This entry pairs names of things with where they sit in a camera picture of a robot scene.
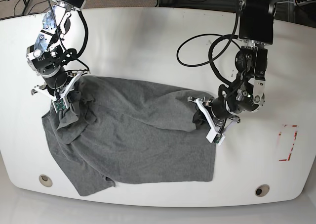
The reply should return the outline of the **black robot arm image left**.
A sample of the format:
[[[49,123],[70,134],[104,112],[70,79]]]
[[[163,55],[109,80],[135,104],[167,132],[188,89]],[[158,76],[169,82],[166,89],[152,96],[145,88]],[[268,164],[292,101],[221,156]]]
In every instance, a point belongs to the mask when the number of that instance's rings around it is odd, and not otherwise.
[[[44,85],[35,86],[31,94],[41,93],[50,98],[55,112],[70,108],[69,93],[75,89],[75,83],[90,69],[80,57],[88,41],[88,26],[82,9],[87,0],[48,0],[48,12],[42,20],[42,29],[36,42],[27,48],[26,60],[37,75],[44,79]],[[84,27],[84,39],[80,50],[66,48],[63,44],[71,23],[72,12],[76,11]],[[84,69],[65,70],[65,66],[77,61]]]

